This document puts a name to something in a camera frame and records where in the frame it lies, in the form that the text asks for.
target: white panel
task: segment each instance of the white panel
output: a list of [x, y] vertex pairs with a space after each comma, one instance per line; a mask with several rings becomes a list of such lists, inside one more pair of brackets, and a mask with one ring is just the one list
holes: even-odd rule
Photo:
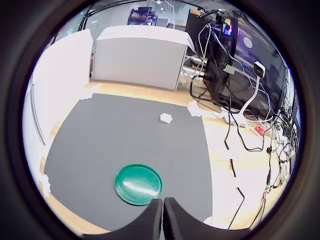
[[89, 29], [73, 33], [48, 47], [36, 64], [34, 105], [45, 141], [89, 82], [92, 44]]
[[30, 92], [28, 92], [24, 98], [22, 112], [22, 138], [29, 169], [35, 183], [38, 185], [43, 145], [38, 137], [32, 116]]
[[175, 90], [189, 40], [164, 27], [108, 27], [96, 41], [94, 79]]

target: screen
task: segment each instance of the screen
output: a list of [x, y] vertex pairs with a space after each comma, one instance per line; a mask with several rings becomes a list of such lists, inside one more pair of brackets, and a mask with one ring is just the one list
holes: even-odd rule
[[222, 24], [222, 33], [228, 36], [232, 35], [232, 24], [230, 18], [225, 18]]

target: green dish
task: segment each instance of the green dish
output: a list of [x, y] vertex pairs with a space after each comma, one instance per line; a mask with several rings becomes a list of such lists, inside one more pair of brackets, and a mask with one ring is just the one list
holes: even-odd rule
[[143, 164], [124, 166], [115, 176], [116, 193], [129, 204], [148, 205], [162, 193], [163, 182], [160, 175]]

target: wooden table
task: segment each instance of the wooden table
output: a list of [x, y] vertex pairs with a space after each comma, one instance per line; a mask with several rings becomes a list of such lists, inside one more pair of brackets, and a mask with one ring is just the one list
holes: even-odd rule
[[[90, 82], [83, 89], [83, 92], [75, 97], [73, 106], [80, 98], [83, 98], [83, 96], [86, 98], [86, 96], [90, 96], [91, 93], [96, 93], [139, 98], [187, 107], [194, 99], [189, 94], [190, 83], [187, 82], [188, 79], [181, 78], [181, 81], [185, 84], [184, 86], [179, 85], [177, 91], [127, 83]], [[202, 82], [193, 82], [194, 95], [197, 96], [201, 94], [204, 89], [205, 86]], [[210, 96], [206, 93], [203, 97], [209, 98]], [[220, 111], [218, 106], [215, 106], [210, 102], [201, 102], [198, 105], [204, 110]], [[72, 108], [66, 109], [64, 118], [56, 123], [51, 132], [41, 160], [41, 174], [46, 173], [45, 164], [50, 146], [63, 121], [71, 110]], [[242, 201], [242, 196], [236, 190], [236, 187], [240, 187], [245, 196], [245, 201], [234, 219], [231, 229], [248, 228], [262, 204], [262, 195], [266, 187], [269, 171], [270, 155], [266, 152], [266, 149], [270, 146], [271, 139], [269, 136], [265, 136], [262, 152], [248, 152], [241, 143], [236, 126], [231, 126], [227, 139], [230, 151], [227, 151], [224, 139], [228, 131], [228, 124], [226, 124], [223, 119], [212, 119], [207, 117], [202, 117], [202, 121], [207, 141], [212, 177], [212, 212], [208, 212], [208, 217], [213, 214], [212, 225], [214, 227], [228, 227]], [[253, 134], [250, 129], [241, 128], [240, 132], [248, 148], [262, 146], [262, 140]], [[197, 140], [192, 139], [192, 136], [190, 136], [190, 141], [194, 141], [194, 144], [197, 144]], [[234, 158], [233, 165], [236, 178], [234, 178], [232, 172], [230, 156], [233, 156]], [[276, 153], [271, 154], [270, 165], [270, 182], [273, 184], [279, 172], [278, 156]], [[272, 189], [271, 192], [267, 194], [263, 217], [265, 217], [275, 205], [285, 189], [285, 186], [286, 183], [281, 184], [278, 188]], [[108, 232], [108, 230], [95, 226], [68, 210], [52, 194], [49, 194], [46, 198], [46, 202], [62, 222], [79, 235], [83, 233], [101, 234]]]

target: gray mat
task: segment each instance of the gray mat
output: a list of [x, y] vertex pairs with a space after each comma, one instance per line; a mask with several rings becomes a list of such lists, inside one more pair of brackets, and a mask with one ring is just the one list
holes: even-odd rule
[[[173, 117], [167, 125], [160, 114]], [[80, 100], [58, 131], [45, 164], [51, 193], [81, 218], [109, 231], [133, 221], [146, 206], [124, 202], [116, 173], [145, 164], [163, 180], [161, 198], [175, 197], [192, 216], [212, 213], [212, 180], [202, 119], [183, 106], [94, 94]]]

